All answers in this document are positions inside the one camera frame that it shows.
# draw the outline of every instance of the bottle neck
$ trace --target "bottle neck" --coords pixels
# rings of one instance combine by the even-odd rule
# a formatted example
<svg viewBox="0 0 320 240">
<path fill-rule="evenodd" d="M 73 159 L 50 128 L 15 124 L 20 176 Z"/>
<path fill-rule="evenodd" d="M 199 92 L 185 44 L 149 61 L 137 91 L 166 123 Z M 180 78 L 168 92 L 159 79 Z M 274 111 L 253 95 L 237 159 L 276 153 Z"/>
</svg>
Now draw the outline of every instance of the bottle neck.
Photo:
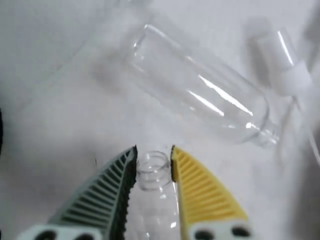
<svg viewBox="0 0 320 240">
<path fill-rule="evenodd" d="M 144 191 L 161 190 L 172 182 L 168 157 L 160 151 L 148 151 L 138 158 L 136 180 Z"/>
<path fill-rule="evenodd" d="M 279 128 L 269 119 L 262 127 L 256 127 L 256 131 L 250 141 L 259 147 L 274 147 L 279 141 Z"/>
</svg>

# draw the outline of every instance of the white bottle cap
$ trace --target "white bottle cap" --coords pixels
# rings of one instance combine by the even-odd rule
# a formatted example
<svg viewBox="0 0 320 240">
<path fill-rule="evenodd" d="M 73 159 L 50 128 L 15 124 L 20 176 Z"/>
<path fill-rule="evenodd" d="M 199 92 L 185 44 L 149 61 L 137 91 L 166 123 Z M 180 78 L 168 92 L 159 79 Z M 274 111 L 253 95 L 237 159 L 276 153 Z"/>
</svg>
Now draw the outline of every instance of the white bottle cap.
<svg viewBox="0 0 320 240">
<path fill-rule="evenodd" d="M 268 65 L 274 91 L 281 96 L 295 96 L 312 84 L 307 66 L 296 54 L 285 29 L 257 38 Z"/>
</svg>

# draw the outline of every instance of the white fabric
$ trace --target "white fabric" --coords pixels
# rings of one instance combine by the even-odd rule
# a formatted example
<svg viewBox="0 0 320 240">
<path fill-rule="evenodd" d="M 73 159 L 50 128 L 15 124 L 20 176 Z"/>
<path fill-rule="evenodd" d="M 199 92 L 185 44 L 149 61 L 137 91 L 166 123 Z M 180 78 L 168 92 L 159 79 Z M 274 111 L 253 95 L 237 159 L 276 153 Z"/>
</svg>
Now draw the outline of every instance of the white fabric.
<svg viewBox="0 0 320 240">
<path fill-rule="evenodd" d="M 279 122 L 287 100 L 258 81 L 265 76 L 263 65 L 247 48 L 244 26 L 266 16 L 275 27 L 286 26 L 294 44 L 306 43 L 315 4 L 155 0 L 152 6 L 259 85 Z M 100 166 L 134 144 L 141 152 L 156 148 L 167 153 L 176 144 L 193 154 L 234 195 L 261 240 L 319 239 L 319 168 L 298 145 L 303 137 L 295 129 L 298 119 L 287 116 L 275 152 L 249 143 L 229 146 L 200 134 L 135 87 L 133 78 L 113 75 L 117 41 L 108 28 L 100 28 L 65 64 L 93 30 L 100 10 L 98 0 L 0 3 L 0 105 L 6 112 L 0 162 L 3 239 L 45 223 L 94 173 L 88 152 L 96 154 Z M 317 113 L 312 114 L 316 126 Z"/>
</svg>

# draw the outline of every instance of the clear plastic bottle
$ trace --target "clear plastic bottle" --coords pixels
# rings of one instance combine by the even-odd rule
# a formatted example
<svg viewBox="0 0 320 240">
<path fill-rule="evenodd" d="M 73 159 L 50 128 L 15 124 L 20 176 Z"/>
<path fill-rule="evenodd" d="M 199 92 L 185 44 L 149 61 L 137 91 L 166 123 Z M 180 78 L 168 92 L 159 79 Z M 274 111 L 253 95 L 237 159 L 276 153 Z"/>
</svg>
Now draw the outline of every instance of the clear plastic bottle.
<svg viewBox="0 0 320 240">
<path fill-rule="evenodd" d="M 184 119 L 192 118 L 220 138 L 278 142 L 264 94 L 219 58 L 188 41 L 179 29 L 148 21 L 131 42 L 126 62 L 142 73 L 139 85 Z"/>
<path fill-rule="evenodd" d="M 180 240 L 178 195 L 171 164 L 159 151 L 138 158 L 130 193 L 126 240 Z"/>
</svg>

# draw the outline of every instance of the mounting hole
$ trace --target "mounting hole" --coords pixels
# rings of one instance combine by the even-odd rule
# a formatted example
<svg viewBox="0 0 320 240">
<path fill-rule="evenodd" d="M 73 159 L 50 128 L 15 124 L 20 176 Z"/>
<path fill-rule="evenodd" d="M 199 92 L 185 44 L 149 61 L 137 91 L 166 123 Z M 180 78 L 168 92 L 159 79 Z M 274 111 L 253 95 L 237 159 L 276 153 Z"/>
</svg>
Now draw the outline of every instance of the mounting hole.
<svg viewBox="0 0 320 240">
<path fill-rule="evenodd" d="M 77 236 L 74 240 L 94 240 L 95 238 L 88 233 L 83 233 L 80 236 Z"/>
<path fill-rule="evenodd" d="M 250 237 L 251 233 L 242 226 L 235 226 L 232 228 L 232 234 L 235 237 Z"/>
<path fill-rule="evenodd" d="M 45 230 L 38 234 L 34 240 L 55 240 L 56 239 L 56 232 L 53 230 Z"/>
<path fill-rule="evenodd" d="M 195 232 L 194 237 L 196 240 L 212 240 L 215 238 L 213 233 L 208 230 L 198 230 Z"/>
</svg>

